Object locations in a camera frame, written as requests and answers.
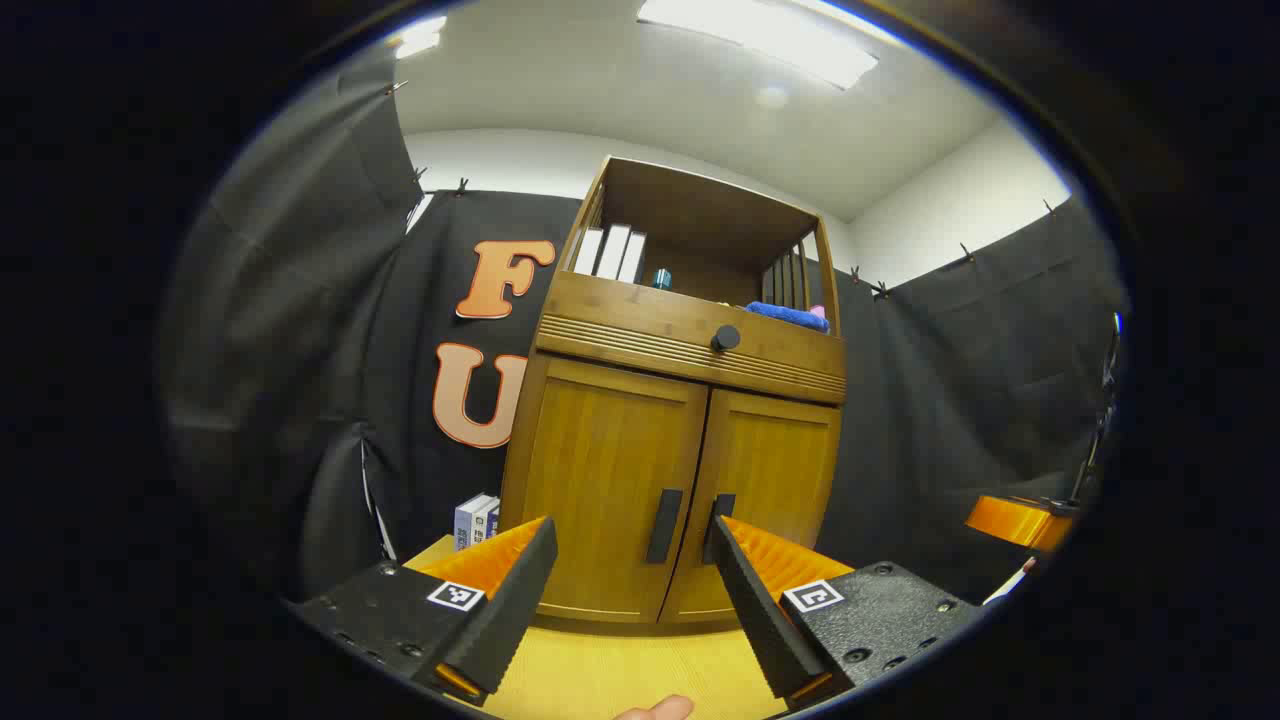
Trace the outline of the blue folded cloth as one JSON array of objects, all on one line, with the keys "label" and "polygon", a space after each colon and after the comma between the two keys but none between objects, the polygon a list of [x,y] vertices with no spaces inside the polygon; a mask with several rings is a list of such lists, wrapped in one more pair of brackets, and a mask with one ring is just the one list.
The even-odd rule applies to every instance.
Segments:
[{"label": "blue folded cloth", "polygon": [[812,313],[809,310],[786,307],[773,304],[764,304],[759,301],[750,302],[745,307],[745,310],[748,313],[754,313],[756,315],[768,316],[776,320],[786,322],[792,325],[808,328],[810,331],[815,331],[822,334],[828,334],[831,332],[829,322],[826,319],[826,315],[823,313]]}]

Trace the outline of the wooden drawer with black knob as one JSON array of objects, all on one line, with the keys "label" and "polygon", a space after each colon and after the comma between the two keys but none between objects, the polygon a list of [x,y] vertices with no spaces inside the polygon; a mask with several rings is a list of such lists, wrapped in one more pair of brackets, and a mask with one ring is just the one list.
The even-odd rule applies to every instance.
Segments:
[{"label": "wooden drawer with black knob", "polygon": [[810,404],[840,406],[842,340],[739,307],[556,272],[536,351]]}]

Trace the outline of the wooden double-door shoe cabinet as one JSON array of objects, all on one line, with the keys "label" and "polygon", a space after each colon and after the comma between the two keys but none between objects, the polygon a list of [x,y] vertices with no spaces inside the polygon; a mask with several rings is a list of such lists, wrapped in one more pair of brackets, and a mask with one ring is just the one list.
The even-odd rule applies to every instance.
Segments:
[{"label": "wooden double-door shoe cabinet", "polygon": [[[609,156],[602,163],[580,205],[554,273],[573,273],[573,260],[586,228],[596,227],[605,232],[613,224],[626,224],[631,227],[630,233],[646,234],[643,283],[636,284],[653,288],[654,270],[666,268],[673,277],[667,291],[671,293],[742,310],[759,301],[823,313],[831,325],[828,334],[841,338],[845,347],[835,264],[826,223],[818,214],[722,179]],[[782,398],[686,382],[709,389],[707,413],[710,392],[716,388]],[[589,625],[712,624],[662,624],[659,619],[654,623],[556,619]]]}]

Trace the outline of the small ceiling light panel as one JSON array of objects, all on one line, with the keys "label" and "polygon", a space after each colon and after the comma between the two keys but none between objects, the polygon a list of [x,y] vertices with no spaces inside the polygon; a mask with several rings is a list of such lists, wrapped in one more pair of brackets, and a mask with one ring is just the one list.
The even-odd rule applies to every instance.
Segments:
[{"label": "small ceiling light panel", "polygon": [[394,47],[394,59],[403,60],[434,49],[439,45],[445,26],[447,15],[431,15],[402,27],[390,40]]}]

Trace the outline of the large ceiling light panel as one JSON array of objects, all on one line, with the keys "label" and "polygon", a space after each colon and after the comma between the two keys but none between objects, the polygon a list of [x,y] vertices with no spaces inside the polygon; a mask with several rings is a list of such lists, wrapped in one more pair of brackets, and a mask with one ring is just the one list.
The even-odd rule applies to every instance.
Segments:
[{"label": "large ceiling light panel", "polygon": [[707,35],[851,88],[879,59],[819,12],[776,0],[644,0],[637,20]]}]

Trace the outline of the wooden shoe cabinet door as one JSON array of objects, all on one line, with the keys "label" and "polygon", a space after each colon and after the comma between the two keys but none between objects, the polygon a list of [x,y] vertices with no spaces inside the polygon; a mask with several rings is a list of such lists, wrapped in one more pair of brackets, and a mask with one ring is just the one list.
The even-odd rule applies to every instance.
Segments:
[{"label": "wooden shoe cabinet door", "polygon": [[539,352],[502,486],[503,516],[548,518],[557,556],[538,611],[654,623],[692,498],[709,389]]},{"label": "wooden shoe cabinet door", "polygon": [[704,559],[713,512],[813,548],[835,478],[841,411],[716,388],[662,624],[735,618],[721,575]]}]

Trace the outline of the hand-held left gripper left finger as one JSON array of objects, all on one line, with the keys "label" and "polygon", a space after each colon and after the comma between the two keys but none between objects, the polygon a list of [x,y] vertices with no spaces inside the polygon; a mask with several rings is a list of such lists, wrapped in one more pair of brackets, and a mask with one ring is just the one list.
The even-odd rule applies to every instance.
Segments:
[{"label": "hand-held left gripper left finger", "polygon": [[497,693],[558,555],[540,516],[435,562],[380,562],[294,606],[394,676],[481,706]]}]

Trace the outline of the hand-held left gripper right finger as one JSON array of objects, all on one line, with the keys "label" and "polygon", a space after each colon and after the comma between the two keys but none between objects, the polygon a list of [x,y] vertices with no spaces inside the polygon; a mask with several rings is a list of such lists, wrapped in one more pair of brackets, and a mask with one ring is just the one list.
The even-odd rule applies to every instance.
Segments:
[{"label": "hand-held left gripper right finger", "polygon": [[712,557],[768,687],[790,711],[916,665],[986,616],[896,562],[852,569],[731,516],[712,520]]}]

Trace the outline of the black backdrop cloth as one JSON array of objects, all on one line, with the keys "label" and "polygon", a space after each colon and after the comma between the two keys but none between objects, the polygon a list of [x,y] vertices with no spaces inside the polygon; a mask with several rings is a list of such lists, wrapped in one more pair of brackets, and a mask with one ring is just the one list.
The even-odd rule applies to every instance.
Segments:
[{"label": "black backdrop cloth", "polygon": [[[447,295],[477,265],[479,241],[549,241],[563,249],[577,202],[539,193],[411,188],[410,154],[394,118],[389,59],[353,61],[315,79],[278,113],[230,165],[188,233],[157,340],[157,384],[179,484],[207,514],[215,536],[238,548],[250,571],[293,600],[319,594],[387,555],[401,559],[452,528],[453,505],[498,489],[506,446],[447,439],[428,419],[436,356],[426,342],[463,340],[484,359],[463,410],[497,416],[495,354],[525,357],[550,268],[532,275],[529,304],[513,319],[445,320]],[[1068,200],[1042,240],[998,241],[978,252],[1009,300],[992,320],[950,322],[960,340],[992,341],[989,398],[978,410],[1004,423],[998,450],[1016,451],[1033,473],[980,479],[947,491],[955,502],[1001,486],[1069,492],[1085,457],[1098,407],[1098,363],[1132,302],[1112,247],[1094,218]],[[895,489],[886,432],[906,425],[891,407],[900,383],[881,369],[884,324],[872,295],[855,290],[851,347],[855,409],[842,419],[835,510],[819,514],[817,551],[845,564],[902,555],[915,489]],[[1070,361],[1036,383],[1009,384],[1023,361]],[[1014,361],[1023,363],[1015,368]]]}]

